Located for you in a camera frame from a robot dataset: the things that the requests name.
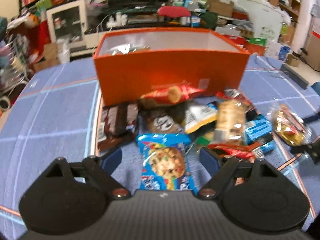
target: black circular disc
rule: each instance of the black circular disc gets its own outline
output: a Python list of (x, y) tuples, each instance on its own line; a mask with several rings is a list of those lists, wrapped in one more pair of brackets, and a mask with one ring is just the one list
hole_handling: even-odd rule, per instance
[(82, 230), (97, 221), (107, 208), (107, 200), (96, 188), (81, 182), (53, 179), (39, 190), (29, 189), (19, 204), (29, 230), (61, 235)]
[(223, 195), (222, 205), (234, 223), (269, 233), (295, 228), (309, 213), (306, 196), (290, 181), (275, 178), (233, 187)]

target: table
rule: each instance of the table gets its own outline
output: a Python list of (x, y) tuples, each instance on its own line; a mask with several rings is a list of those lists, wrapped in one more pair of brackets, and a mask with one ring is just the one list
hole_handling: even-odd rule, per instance
[[(301, 118), (319, 109), (320, 97), (311, 89), (301, 89), (279, 73), (281, 62), (251, 56), (240, 90), (266, 114), (275, 101), (287, 104)], [(202, 103), (214, 98), (197, 99)], [(37, 73), (22, 92), (0, 133), (0, 231), (8, 240), (26, 230), (19, 216), (23, 192), (59, 156), (79, 162), (95, 154), (97, 120), (101, 93), (91, 58), (73, 61)], [(311, 125), (320, 134), (320, 121)], [(292, 155), (289, 147), (275, 137), (277, 147), (266, 159), (275, 167)], [(139, 187), (142, 159), (134, 143), (122, 148), (122, 163), (112, 176), (134, 192)], [(196, 153), (188, 155), (193, 179), (198, 187), (210, 175)], [(292, 163), (282, 172), (310, 199), (311, 212), (303, 229), (320, 211), (320, 166), (310, 159)]]

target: white stripe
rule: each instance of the white stripe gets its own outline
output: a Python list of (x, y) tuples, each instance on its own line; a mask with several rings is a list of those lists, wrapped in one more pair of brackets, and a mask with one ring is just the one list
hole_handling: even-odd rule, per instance
[[(269, 67), (273, 68), (273, 67), (272, 67), (268, 62), (266, 62), (261, 56), (258, 56), (258, 59), (260, 59), (263, 63), (267, 64)], [(279, 75), (280, 75), (281, 77), (283, 77), (284, 80), (285, 80), (290, 86), (293, 87), (293, 89), (294, 89), (294, 90), (301, 96), (301, 98), (312, 108), (313, 111), (315, 111), (316, 113), (318, 112), (318, 111), (313, 107), (313, 105), (310, 104), (310, 102), (304, 97), (304, 95), (302, 95), (302, 94), (300, 93), (300, 91), (297, 90), (297, 89), (294, 87), (294, 85), (292, 85), (292, 83), (291, 83), (287, 78), (285, 78), (283, 75), (281, 75), (280, 72), (279, 72)]]
[(96, 154), (95, 153), (95, 149), (96, 149), (95, 144), (96, 144), (96, 137), (97, 137), (97, 125), (98, 125), (98, 116), (99, 116), (99, 110), (100, 110), (100, 101), (101, 101), (101, 89), (99, 88), (98, 95), (97, 95), (96, 109), (95, 109), (94, 117), (93, 117), (90, 155)]

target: orange storage box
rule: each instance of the orange storage box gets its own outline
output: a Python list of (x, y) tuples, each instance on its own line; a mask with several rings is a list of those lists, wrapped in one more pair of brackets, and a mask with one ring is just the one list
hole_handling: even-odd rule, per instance
[[(112, 55), (115, 47), (128, 43), (150, 50)], [(187, 27), (112, 31), (93, 57), (106, 105), (181, 84), (206, 89), (207, 96), (237, 88), (248, 58), (248, 52), (222, 35)]]

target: copper screw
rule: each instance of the copper screw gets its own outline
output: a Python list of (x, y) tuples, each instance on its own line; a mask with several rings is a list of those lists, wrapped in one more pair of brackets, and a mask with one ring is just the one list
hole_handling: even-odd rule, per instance
[(200, 194), (203, 197), (211, 198), (216, 194), (216, 192), (212, 188), (204, 188), (200, 191)]
[(113, 196), (115, 197), (125, 197), (129, 192), (125, 188), (116, 188), (112, 191)]

